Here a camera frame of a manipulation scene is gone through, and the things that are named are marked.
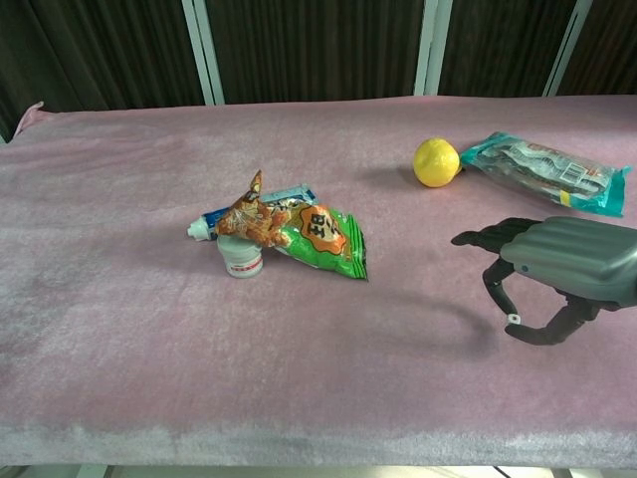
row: gray robotic arm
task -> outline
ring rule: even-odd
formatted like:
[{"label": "gray robotic arm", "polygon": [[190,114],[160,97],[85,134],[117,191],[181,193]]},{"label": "gray robotic arm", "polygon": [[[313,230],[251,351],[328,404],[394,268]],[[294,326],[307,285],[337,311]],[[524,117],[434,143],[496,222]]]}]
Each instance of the gray robotic arm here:
[{"label": "gray robotic arm", "polygon": [[[499,254],[483,281],[508,316],[507,334],[527,344],[559,344],[600,310],[637,305],[637,230],[573,217],[509,218],[480,232],[463,232],[452,243]],[[502,284],[513,272],[565,296],[566,306],[545,327],[522,325]]]}]

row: barcode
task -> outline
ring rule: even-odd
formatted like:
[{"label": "barcode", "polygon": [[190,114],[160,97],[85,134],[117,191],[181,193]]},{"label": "barcode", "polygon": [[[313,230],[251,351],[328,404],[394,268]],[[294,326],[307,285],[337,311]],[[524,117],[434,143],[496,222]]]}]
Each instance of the barcode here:
[{"label": "barcode", "polygon": [[581,178],[584,177],[584,174],[586,174],[586,168],[572,162],[561,174],[559,179],[568,184],[576,185],[579,181],[581,181]]}]

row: white jar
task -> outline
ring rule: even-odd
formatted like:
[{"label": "white jar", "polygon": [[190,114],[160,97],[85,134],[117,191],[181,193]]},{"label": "white jar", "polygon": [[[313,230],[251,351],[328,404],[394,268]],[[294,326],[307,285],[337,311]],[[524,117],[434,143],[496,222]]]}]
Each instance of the white jar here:
[{"label": "white jar", "polygon": [[219,236],[217,247],[226,262],[228,274],[239,279],[256,276],[263,269],[261,246],[235,236]]}]

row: dark curtain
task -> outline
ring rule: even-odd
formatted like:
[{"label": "dark curtain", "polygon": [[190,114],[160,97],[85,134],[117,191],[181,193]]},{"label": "dark curtain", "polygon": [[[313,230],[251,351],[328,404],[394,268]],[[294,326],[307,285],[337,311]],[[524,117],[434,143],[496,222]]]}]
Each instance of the dark curtain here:
[{"label": "dark curtain", "polygon": [[593,2],[558,94],[637,94],[637,1]]},{"label": "dark curtain", "polygon": [[201,105],[180,0],[0,1],[0,133],[47,111]]},{"label": "dark curtain", "polygon": [[227,103],[411,95],[423,0],[208,0]]},{"label": "dark curtain", "polygon": [[541,96],[574,4],[454,0],[439,95]]}]

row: yellow lemon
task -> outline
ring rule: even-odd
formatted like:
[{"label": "yellow lemon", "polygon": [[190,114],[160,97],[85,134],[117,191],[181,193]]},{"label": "yellow lemon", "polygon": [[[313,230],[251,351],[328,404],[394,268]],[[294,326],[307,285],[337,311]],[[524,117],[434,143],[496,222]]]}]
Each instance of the yellow lemon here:
[{"label": "yellow lemon", "polygon": [[416,149],[414,172],[426,186],[440,187],[449,184],[460,169],[458,152],[442,137],[427,139]]}]

